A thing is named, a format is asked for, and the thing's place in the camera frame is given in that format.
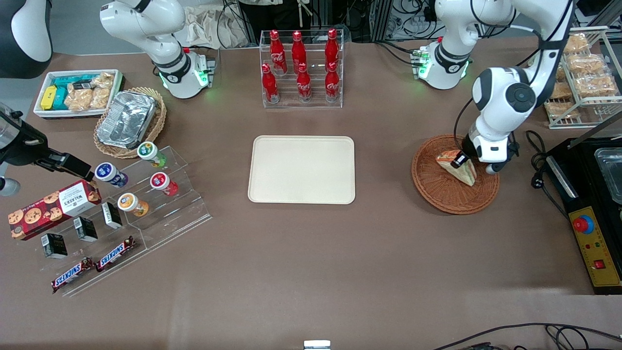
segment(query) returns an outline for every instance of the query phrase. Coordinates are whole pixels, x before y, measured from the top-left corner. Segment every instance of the yellow control panel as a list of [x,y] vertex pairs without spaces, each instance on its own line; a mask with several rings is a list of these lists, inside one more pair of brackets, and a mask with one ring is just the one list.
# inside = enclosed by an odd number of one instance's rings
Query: yellow control panel
[[585,266],[590,273],[592,285],[596,287],[622,285],[592,207],[571,212],[568,216]]

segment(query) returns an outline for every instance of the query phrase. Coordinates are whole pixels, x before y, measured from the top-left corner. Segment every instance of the foil container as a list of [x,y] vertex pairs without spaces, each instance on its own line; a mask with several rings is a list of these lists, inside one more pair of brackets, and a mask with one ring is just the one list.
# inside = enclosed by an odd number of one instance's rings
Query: foil container
[[108,146],[136,149],[142,142],[157,102],[141,93],[121,91],[110,104],[108,115],[97,128],[97,139]]

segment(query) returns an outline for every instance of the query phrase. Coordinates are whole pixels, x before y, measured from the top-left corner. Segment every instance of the cup lid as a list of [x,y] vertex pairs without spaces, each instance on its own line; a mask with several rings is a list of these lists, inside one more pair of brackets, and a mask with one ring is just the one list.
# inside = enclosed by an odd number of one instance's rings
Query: cup lid
[[138,198],[133,193],[125,193],[117,201],[119,209],[131,212],[138,206]]
[[101,163],[95,169],[95,177],[102,181],[110,181],[116,175],[116,168],[111,163]]
[[155,173],[151,176],[150,183],[154,189],[165,189],[170,184],[170,178],[164,173]]
[[150,141],[145,141],[138,146],[138,156],[142,159],[151,159],[157,153],[157,146]]

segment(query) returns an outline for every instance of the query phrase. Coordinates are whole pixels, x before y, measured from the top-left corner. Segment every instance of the round wicker basket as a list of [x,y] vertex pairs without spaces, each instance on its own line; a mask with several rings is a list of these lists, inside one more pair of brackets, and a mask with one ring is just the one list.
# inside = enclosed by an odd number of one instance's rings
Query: round wicker basket
[[486,164],[474,161],[477,179],[469,186],[436,163],[444,151],[456,149],[453,135],[438,135],[421,145],[412,158],[412,180],[419,193],[436,208],[451,214],[473,214],[487,207],[499,191],[499,174],[486,173]]
[[[143,140],[143,141],[151,141],[151,142],[155,141],[156,140],[155,138],[160,134],[160,131],[162,131],[162,129],[164,128],[164,121],[166,120],[166,106],[164,105],[162,95],[160,95],[159,92],[155,91],[152,88],[145,88],[145,87],[130,88],[127,91],[143,93],[145,95],[149,95],[155,98],[157,102],[157,108],[155,109],[155,115],[153,116],[153,118],[151,119],[151,122],[149,123],[149,127],[147,128],[147,131],[145,132],[145,138]],[[119,159],[130,159],[130,158],[138,157],[135,149],[125,149],[125,148],[120,148],[120,147],[108,146],[107,144],[101,143],[97,139],[97,129],[100,127],[101,123],[106,118],[106,115],[108,115],[108,109],[106,109],[106,111],[104,111],[104,113],[101,115],[100,120],[97,122],[97,125],[95,126],[95,132],[93,133],[93,139],[95,139],[95,145],[97,146],[97,149],[100,150],[104,154],[107,154],[109,156],[119,158]]]

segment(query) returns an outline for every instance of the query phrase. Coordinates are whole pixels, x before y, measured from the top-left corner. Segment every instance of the brown table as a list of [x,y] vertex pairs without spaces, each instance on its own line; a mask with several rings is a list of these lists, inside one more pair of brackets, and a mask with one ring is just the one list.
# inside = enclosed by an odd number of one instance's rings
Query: brown table
[[[493,326],[556,321],[620,334],[622,298],[593,296],[568,223],[530,187],[532,128],[548,147],[580,134],[550,131],[541,109],[517,133],[521,157],[501,173],[483,212],[434,209],[412,184],[412,155],[450,133],[475,77],[528,55],[529,39],[481,40],[451,91],[415,82],[410,68],[371,44],[346,53],[341,110],[265,110],[256,50],[222,53],[215,88],[171,97],[144,54],[55,55],[50,70],[120,69],[127,87],[157,88],[169,110],[159,145],[173,146],[214,219],[74,298],[51,295],[37,239],[0,240],[0,348],[430,349]],[[411,43],[417,47],[420,43]],[[470,107],[459,130],[476,117]],[[91,164],[96,120],[28,122],[54,148]],[[255,204],[246,196],[259,135],[347,135],[356,147],[356,200],[348,206]],[[120,167],[131,161],[114,161]],[[12,167],[22,191],[2,215],[74,181]],[[543,348],[540,328],[483,340]],[[593,347],[606,345],[592,340]]]

